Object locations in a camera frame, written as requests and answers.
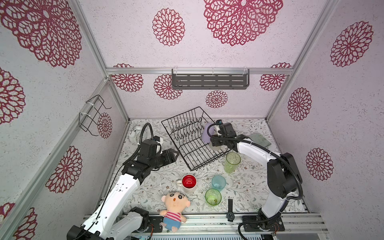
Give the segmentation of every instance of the gray sponge cloth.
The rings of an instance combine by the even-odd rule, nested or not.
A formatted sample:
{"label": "gray sponge cloth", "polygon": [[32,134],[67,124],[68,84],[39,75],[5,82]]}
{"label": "gray sponge cloth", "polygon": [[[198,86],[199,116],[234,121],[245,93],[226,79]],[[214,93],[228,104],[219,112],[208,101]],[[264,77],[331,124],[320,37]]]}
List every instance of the gray sponge cloth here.
{"label": "gray sponge cloth", "polygon": [[263,137],[263,135],[261,135],[260,133],[255,133],[255,134],[252,134],[252,135],[249,135],[249,138],[256,144],[259,144],[263,147],[268,147],[269,145],[271,145],[271,143],[265,139],[265,137]]}

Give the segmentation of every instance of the plush doll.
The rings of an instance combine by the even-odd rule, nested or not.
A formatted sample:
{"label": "plush doll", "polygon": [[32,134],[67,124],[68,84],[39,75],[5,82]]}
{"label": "plush doll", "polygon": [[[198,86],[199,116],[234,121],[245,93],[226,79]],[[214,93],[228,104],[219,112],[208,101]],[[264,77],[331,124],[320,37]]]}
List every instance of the plush doll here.
{"label": "plush doll", "polygon": [[164,216],[163,222],[161,222],[160,225],[172,232],[177,232],[181,222],[187,221],[187,219],[181,215],[181,212],[186,207],[191,206],[191,202],[180,192],[170,192],[164,195],[161,200],[165,202],[167,210],[160,211],[160,215]]}

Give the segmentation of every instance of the doll arm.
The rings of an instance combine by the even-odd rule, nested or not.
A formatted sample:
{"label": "doll arm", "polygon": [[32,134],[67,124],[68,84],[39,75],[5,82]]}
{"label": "doll arm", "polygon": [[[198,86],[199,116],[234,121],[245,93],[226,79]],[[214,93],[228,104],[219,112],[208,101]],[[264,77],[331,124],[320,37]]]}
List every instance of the doll arm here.
{"label": "doll arm", "polygon": [[181,218],[182,222],[186,222],[187,221],[187,219],[183,215],[181,215],[180,218]]}
{"label": "doll arm", "polygon": [[168,210],[162,210],[160,211],[160,216],[165,216],[167,214]]}

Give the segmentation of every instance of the white mug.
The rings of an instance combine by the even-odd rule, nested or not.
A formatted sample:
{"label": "white mug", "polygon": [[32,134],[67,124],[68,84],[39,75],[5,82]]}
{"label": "white mug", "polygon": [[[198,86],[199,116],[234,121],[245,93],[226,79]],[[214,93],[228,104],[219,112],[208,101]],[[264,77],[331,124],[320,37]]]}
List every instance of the white mug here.
{"label": "white mug", "polygon": [[197,188],[197,179],[192,174],[187,174],[181,178],[181,180],[177,180],[176,184],[181,186],[183,192],[190,194],[193,193]]}

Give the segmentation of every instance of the wristwatch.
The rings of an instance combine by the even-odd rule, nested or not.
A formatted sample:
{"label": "wristwatch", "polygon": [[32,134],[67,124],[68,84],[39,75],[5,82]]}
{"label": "wristwatch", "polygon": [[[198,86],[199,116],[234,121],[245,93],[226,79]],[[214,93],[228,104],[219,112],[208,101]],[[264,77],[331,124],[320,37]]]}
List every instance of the wristwatch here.
{"label": "wristwatch", "polygon": [[227,213],[227,219],[228,221],[230,222],[233,222],[233,220],[235,219],[235,215],[234,213],[232,212],[232,205],[233,205],[233,199],[228,199],[228,213]]}

